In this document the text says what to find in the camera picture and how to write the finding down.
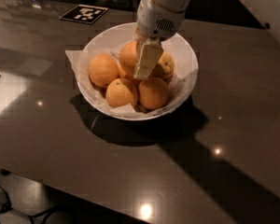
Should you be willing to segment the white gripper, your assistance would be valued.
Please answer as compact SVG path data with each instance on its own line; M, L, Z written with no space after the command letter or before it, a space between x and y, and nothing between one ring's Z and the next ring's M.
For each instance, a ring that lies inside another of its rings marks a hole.
M133 33L133 40L138 41L135 79L143 80L150 76L163 54L161 41L176 34L184 16L184 12L170 11L154 0L141 0Z

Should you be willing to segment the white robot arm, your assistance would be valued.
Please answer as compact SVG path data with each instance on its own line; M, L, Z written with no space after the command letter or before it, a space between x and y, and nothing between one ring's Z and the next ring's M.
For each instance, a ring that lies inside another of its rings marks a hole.
M190 0L141 0L133 39L138 42L137 63L133 77L150 76L159 61L161 42L174 36L185 18Z

